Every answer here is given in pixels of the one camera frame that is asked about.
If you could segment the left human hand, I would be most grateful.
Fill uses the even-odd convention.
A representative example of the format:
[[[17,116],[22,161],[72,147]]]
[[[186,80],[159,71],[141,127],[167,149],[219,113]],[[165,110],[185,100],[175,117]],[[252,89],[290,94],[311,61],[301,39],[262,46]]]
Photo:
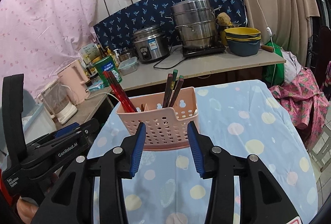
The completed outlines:
[[[50,184],[45,192],[45,194],[48,194],[51,190],[51,188],[54,186],[56,181],[58,180],[58,175],[56,173],[53,173],[50,176]],[[16,203],[16,208],[17,208],[17,213],[20,216],[21,220],[23,223],[30,224],[34,215],[36,214],[37,210],[39,209],[38,206],[35,204],[29,203],[26,200],[23,200],[21,197],[18,199]]]

